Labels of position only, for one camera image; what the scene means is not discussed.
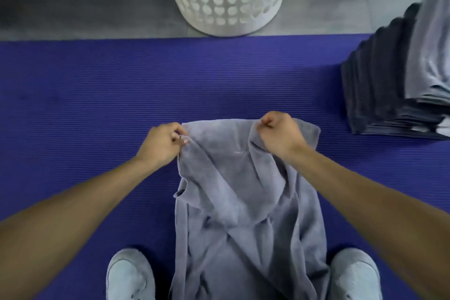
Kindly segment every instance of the person's right arm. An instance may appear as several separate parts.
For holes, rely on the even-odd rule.
[[[300,172],[421,297],[450,298],[449,214],[311,149],[289,114],[267,113],[258,132],[267,150]]]

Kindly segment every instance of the ribbed mat surface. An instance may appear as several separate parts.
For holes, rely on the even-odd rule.
[[[366,35],[0,43],[0,219],[131,158],[151,126],[256,119],[268,110],[320,126],[318,150],[446,211],[450,142],[354,136],[339,64]],[[98,300],[110,258],[138,246],[157,297],[174,270],[172,163],[139,185],[39,299]],[[384,297],[414,295],[321,199],[330,249],[350,244],[379,264]]]

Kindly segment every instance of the sneaker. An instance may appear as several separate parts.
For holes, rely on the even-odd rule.
[[[106,300],[155,300],[150,263],[137,249],[115,254],[106,273]]]
[[[331,261],[329,300],[382,300],[380,273],[362,250],[347,248]]]

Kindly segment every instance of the gray cloth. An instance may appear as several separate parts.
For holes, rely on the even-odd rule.
[[[405,96],[450,105],[450,0],[423,0],[411,38]]]
[[[436,133],[449,108],[435,93],[433,103],[405,98],[405,70],[420,12],[411,5],[403,18],[379,28],[341,66],[348,123],[353,133],[449,139]]]
[[[296,120],[307,143],[320,129]],[[326,237],[317,192],[265,150],[257,120],[184,124],[178,159],[173,300],[324,299]]]

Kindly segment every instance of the hand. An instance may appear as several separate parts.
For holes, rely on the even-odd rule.
[[[286,162],[290,161],[295,152],[308,147],[296,122],[287,113],[267,113],[261,118],[256,130],[266,149]]]
[[[181,138],[181,135],[188,133],[177,122],[152,127],[135,159],[143,161],[154,171],[160,169],[170,163],[188,143],[188,139]]]

